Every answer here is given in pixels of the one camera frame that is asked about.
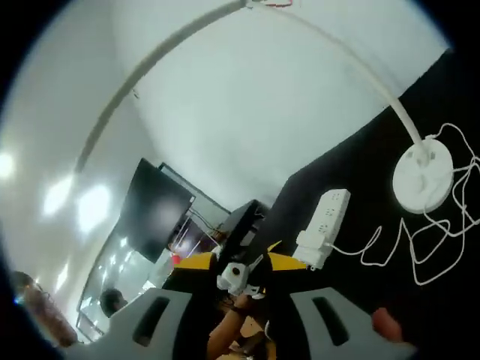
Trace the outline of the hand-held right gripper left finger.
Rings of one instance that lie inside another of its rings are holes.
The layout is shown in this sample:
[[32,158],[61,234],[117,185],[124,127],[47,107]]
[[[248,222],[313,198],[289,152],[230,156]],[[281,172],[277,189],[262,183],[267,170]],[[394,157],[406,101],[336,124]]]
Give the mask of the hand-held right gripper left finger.
[[204,359],[216,318],[217,256],[183,259],[109,320],[99,339],[69,349],[70,359]]

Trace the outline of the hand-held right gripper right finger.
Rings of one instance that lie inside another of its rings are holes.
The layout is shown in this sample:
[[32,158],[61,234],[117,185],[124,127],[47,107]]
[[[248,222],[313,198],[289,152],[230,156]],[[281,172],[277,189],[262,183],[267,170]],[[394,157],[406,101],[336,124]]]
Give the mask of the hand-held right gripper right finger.
[[298,335],[301,340],[278,340],[297,353],[308,349],[309,359],[411,359],[413,347],[392,343],[374,331],[371,318],[360,307],[332,288],[292,292],[289,306],[273,313],[279,337]]

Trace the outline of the person's right hand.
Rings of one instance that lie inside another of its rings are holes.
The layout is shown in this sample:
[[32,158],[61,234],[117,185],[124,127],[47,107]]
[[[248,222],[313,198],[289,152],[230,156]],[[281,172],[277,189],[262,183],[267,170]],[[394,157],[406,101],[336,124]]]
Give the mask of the person's right hand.
[[373,330],[393,343],[404,341],[400,324],[390,315],[385,307],[378,308],[372,313],[371,324]]

